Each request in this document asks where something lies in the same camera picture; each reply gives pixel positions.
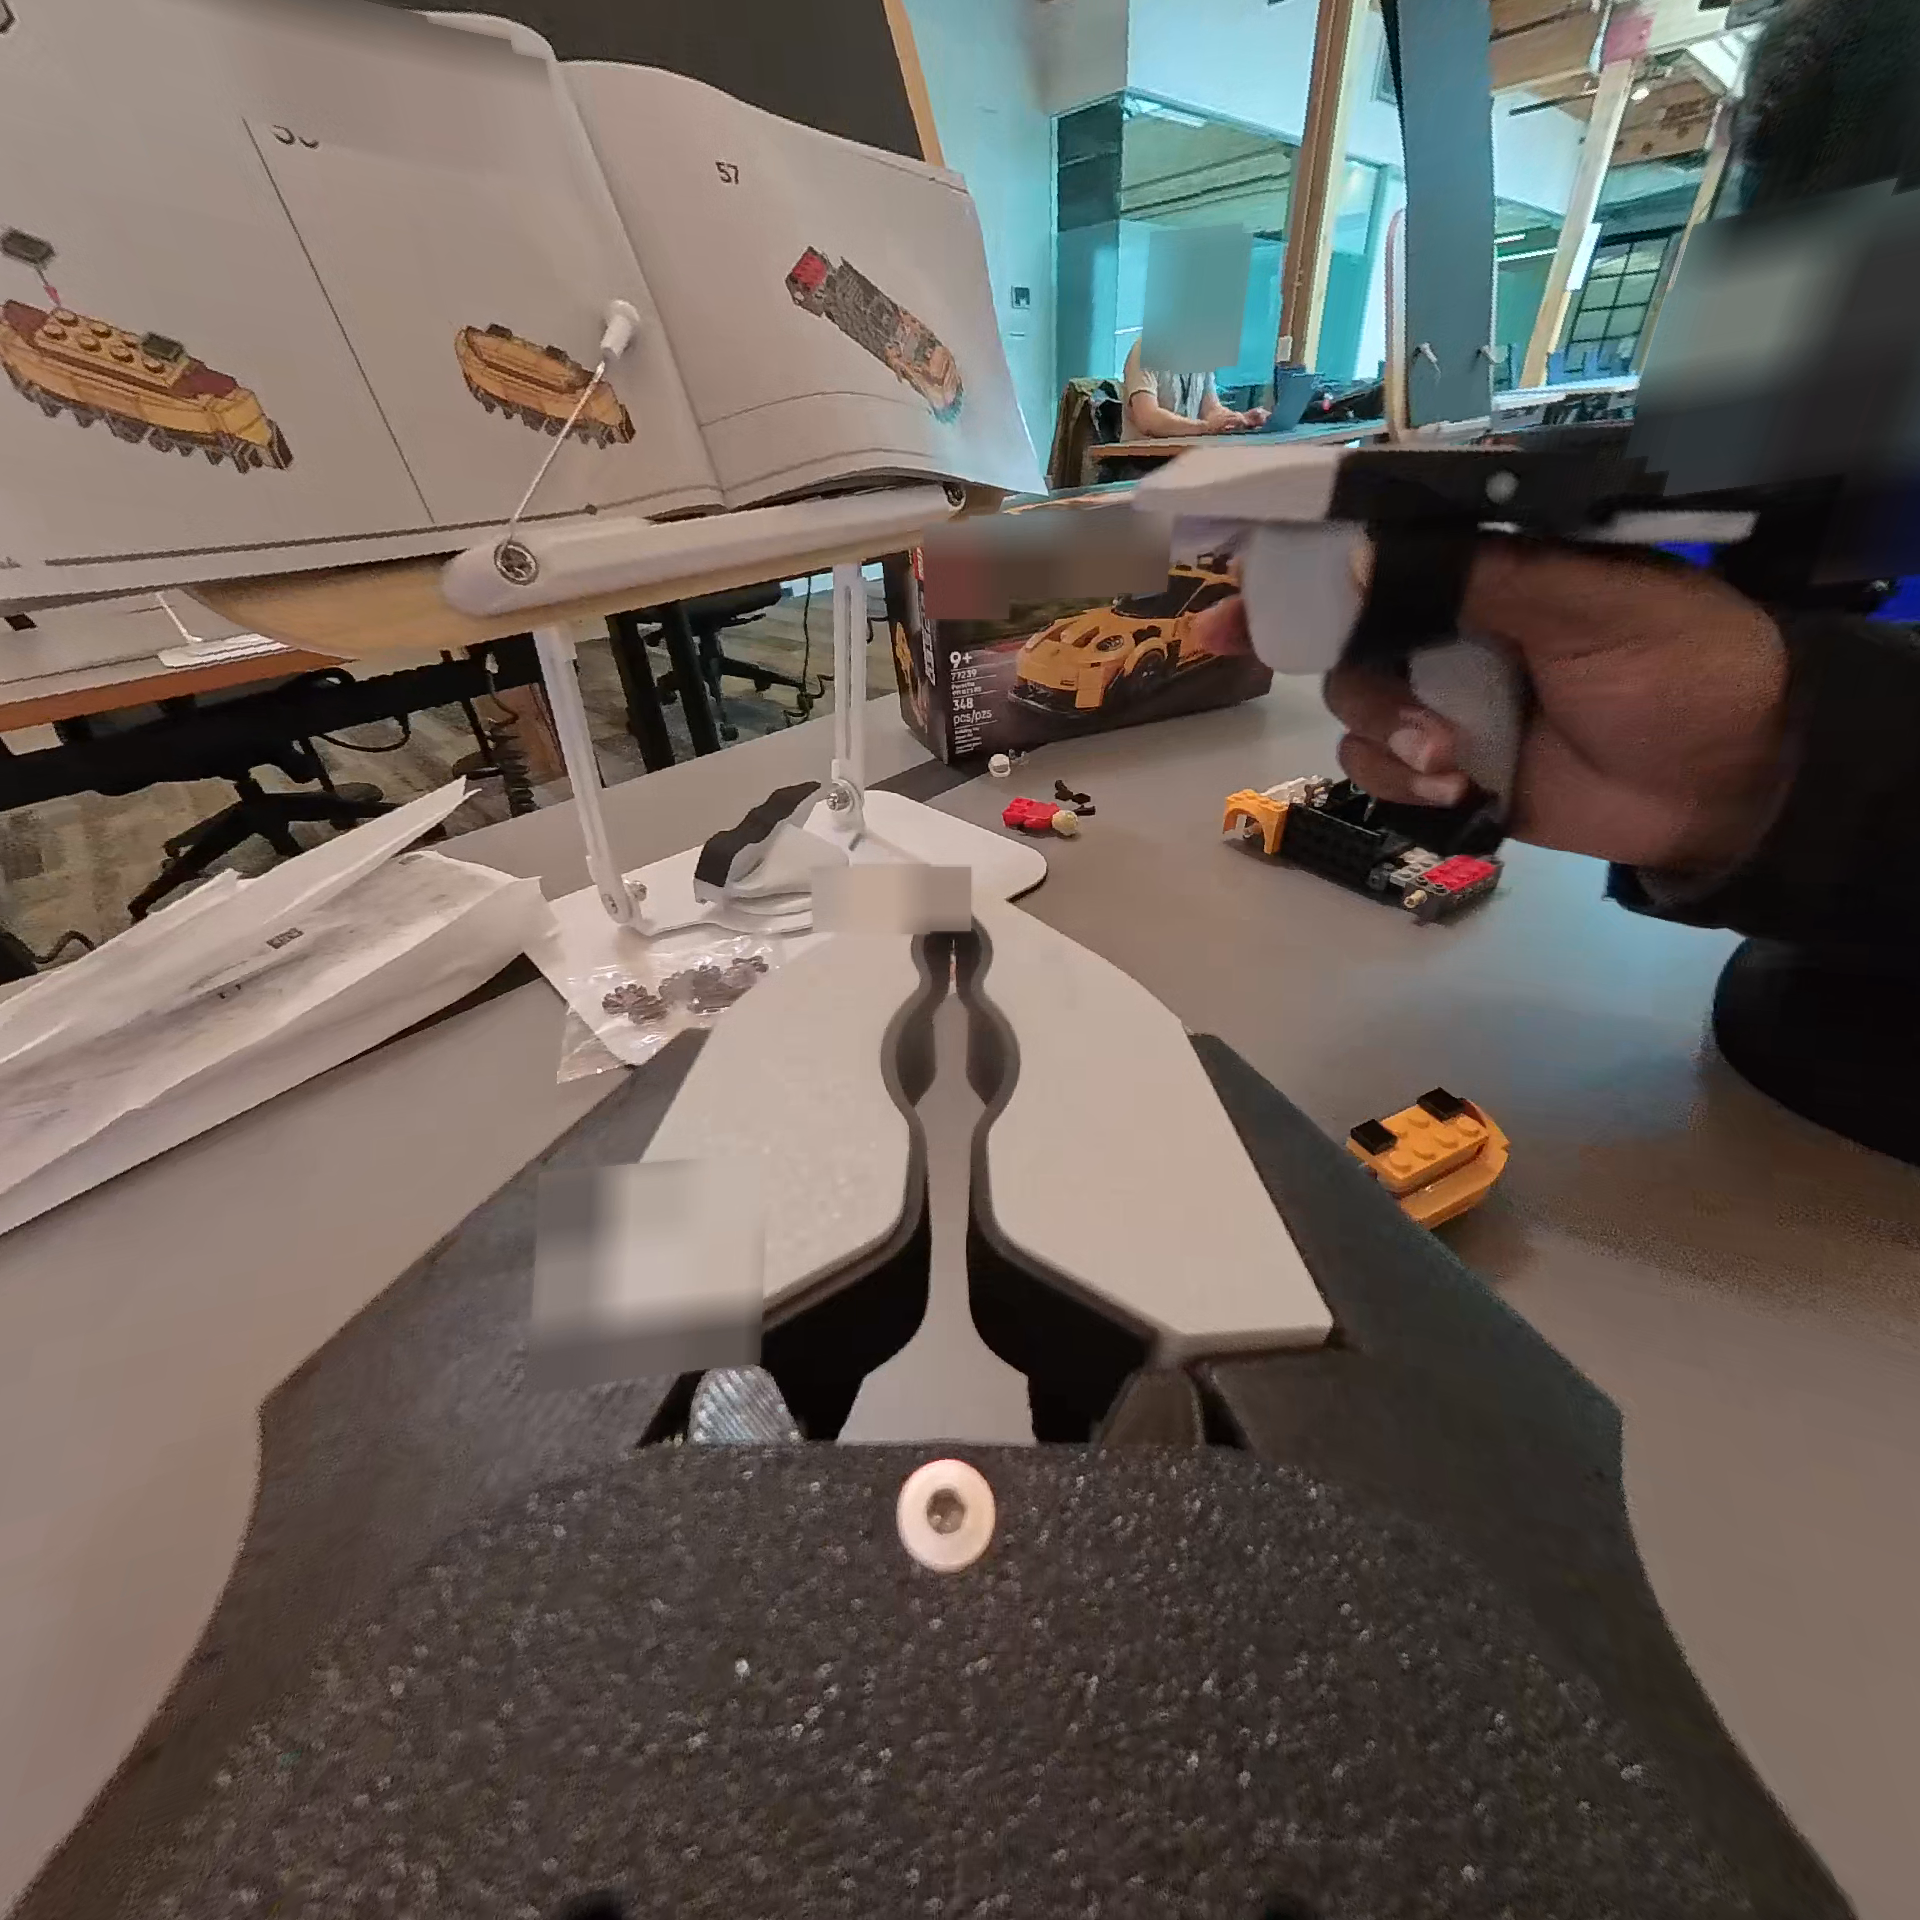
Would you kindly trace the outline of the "orange lego car front assembly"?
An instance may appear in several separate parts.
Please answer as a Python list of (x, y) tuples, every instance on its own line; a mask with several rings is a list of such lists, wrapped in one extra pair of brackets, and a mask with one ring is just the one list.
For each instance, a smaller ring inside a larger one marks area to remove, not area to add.
[(1408, 1219), (1435, 1233), (1500, 1186), (1511, 1144), (1483, 1106), (1431, 1088), (1397, 1114), (1350, 1127), (1347, 1150)]

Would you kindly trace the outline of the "person's right hand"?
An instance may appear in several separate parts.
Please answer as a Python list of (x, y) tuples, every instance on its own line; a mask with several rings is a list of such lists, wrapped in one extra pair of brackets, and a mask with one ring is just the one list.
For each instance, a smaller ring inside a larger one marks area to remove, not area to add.
[(1790, 764), (1763, 608), (1692, 568), (1486, 537), (1461, 620), (1532, 684), (1509, 840), (1676, 881), (1759, 843)]

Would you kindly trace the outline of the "lego instruction booklet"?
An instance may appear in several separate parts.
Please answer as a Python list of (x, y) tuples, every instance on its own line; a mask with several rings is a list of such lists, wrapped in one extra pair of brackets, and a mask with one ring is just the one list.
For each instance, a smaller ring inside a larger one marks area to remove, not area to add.
[(4, 6), (4, 608), (1040, 486), (959, 176), (386, 6)]

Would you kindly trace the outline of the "black white curved plastic part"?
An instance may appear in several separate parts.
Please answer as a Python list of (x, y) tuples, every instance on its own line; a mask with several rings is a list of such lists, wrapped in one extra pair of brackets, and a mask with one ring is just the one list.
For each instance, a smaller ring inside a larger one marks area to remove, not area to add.
[(778, 865), (787, 858), (787, 846), (796, 835), (807, 840), (805, 830), (792, 827), (792, 819), (814, 803), (819, 791), (820, 785), (814, 780), (781, 785), (731, 827), (706, 838), (693, 866), (693, 896), (706, 906), (720, 906), (723, 900), (749, 900), (800, 890), (808, 873), (812, 854), (807, 850), (792, 855), (800, 862), (798, 881), (766, 881), (760, 873), (768, 871), (768, 862)]

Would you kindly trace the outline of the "grey vertical panel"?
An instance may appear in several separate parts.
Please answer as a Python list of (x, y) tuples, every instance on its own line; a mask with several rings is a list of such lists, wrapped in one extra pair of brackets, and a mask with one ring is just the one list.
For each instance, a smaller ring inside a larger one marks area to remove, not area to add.
[(1486, 418), (1495, 383), (1496, 196), (1493, 10), (1384, 3), (1403, 207), (1403, 348), (1415, 428)]

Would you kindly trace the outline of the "clear bag of dark parts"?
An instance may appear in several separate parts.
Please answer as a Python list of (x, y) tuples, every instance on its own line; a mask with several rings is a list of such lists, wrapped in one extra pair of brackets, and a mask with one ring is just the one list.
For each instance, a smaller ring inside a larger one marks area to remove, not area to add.
[(652, 1063), (672, 1041), (701, 1036), (768, 974), (780, 951), (727, 935), (588, 964), (544, 968), (564, 1000), (557, 1081), (584, 1081)]

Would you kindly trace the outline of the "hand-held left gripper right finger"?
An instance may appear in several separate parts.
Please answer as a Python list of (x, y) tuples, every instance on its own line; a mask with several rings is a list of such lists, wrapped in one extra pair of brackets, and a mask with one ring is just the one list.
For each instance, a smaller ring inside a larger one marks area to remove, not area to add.
[(983, 1225), (1154, 1361), (1319, 1351), (1333, 1312), (1184, 1023), (1116, 963), (986, 903), (973, 1006), (1011, 1050)]

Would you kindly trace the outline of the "lego set box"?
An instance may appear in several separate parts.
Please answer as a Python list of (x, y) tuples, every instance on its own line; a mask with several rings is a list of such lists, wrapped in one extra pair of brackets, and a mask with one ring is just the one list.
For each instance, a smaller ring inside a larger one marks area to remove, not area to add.
[(1195, 639), (1236, 594), (1224, 555), (1178, 559), (1157, 593), (1015, 607), (999, 620), (923, 608), (920, 554), (879, 564), (898, 712), (927, 755), (973, 764), (1253, 703), (1270, 671)]

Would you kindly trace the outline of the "wooden office desk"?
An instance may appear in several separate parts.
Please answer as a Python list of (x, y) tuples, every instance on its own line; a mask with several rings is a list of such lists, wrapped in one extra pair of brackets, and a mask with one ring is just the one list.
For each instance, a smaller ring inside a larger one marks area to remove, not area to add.
[(210, 642), (190, 663), (149, 657), (13, 681), (4, 686), (4, 736), (52, 730), (58, 743), (4, 748), (3, 808), (248, 776), (296, 743), (538, 684), (527, 633), (430, 652), (418, 663), (344, 663), (285, 644), (235, 652)]

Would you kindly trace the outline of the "wooden post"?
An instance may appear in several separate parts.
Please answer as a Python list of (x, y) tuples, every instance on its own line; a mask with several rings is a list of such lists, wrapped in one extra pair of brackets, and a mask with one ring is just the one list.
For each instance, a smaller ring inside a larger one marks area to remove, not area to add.
[(1591, 234), (1600, 188), (1611, 166), (1634, 78), (1636, 65), (1631, 58), (1608, 63), (1600, 71), (1595, 95), (1591, 97), (1588, 126), (1578, 154), (1565, 219), (1554, 246), (1542, 300), (1523, 358), (1523, 390), (1538, 390), (1548, 383), (1549, 360), (1560, 342), (1560, 328), (1573, 297), (1574, 267), (1594, 251)]
[(1280, 279), (1277, 360), (1312, 369), (1328, 302), (1333, 232), (1349, 162), (1350, 65), (1364, 27), (1364, 3), (1319, 3), (1303, 139), (1287, 199)]

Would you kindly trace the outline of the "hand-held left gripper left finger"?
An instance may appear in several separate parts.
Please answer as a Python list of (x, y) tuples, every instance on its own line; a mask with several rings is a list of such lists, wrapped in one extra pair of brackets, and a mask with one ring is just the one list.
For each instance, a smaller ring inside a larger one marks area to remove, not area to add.
[(639, 1073), (639, 1300), (676, 1358), (894, 1358), (927, 1305), (923, 939), (836, 932)]

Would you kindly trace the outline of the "white book stand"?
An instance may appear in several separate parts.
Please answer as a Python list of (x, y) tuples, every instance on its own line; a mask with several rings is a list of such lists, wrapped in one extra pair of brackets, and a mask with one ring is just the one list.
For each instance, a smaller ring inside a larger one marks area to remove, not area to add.
[(831, 574), (831, 647), (839, 710), (831, 722), (830, 803), (836, 846), (863, 835), (863, 722), (851, 674), (863, 665), (855, 587), (867, 563), (906, 552), (956, 516), (990, 512), (995, 491), (957, 482), (894, 486), (808, 497), (747, 512), (644, 519), (573, 515), (506, 531), (448, 561), (396, 561), (197, 583), (218, 618), (317, 657), (464, 649), (530, 633), (582, 835), (588, 873), (607, 921), (635, 938), (669, 931), (621, 871), (607, 838), (606, 790), (592, 752), (572, 636), (588, 618), (678, 604), (688, 596)]

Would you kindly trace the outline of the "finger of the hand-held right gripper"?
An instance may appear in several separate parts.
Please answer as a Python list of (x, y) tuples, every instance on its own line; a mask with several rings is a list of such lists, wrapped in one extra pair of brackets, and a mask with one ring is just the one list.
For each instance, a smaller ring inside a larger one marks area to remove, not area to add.
[(1134, 488), (1134, 515), (1157, 521), (1354, 521), (1335, 505), (1349, 449), (1187, 449)]

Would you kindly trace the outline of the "grey black lego car chassis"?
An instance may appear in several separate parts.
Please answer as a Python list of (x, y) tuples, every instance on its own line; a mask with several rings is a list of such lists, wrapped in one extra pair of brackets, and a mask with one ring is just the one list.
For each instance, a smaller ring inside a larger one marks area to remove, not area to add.
[(1221, 832), (1416, 924), (1456, 921), (1491, 900), (1504, 878), (1496, 830), (1475, 803), (1392, 806), (1347, 778), (1303, 776), (1231, 791)]

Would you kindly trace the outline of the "background office desk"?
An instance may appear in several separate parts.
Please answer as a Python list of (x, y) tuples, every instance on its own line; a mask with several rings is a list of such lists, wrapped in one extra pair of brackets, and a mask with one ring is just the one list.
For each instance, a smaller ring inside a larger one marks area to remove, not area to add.
[(1187, 434), (1187, 438), (1148, 438), (1120, 440), (1101, 443), (1090, 450), (1090, 462), (1098, 466), (1118, 466), (1126, 462), (1157, 464), (1174, 460), (1189, 450), (1205, 449), (1276, 449), (1304, 443), (1357, 443), (1384, 438), (1384, 420), (1308, 420), (1295, 426), (1263, 426), (1260, 430), (1234, 430), (1230, 434)]

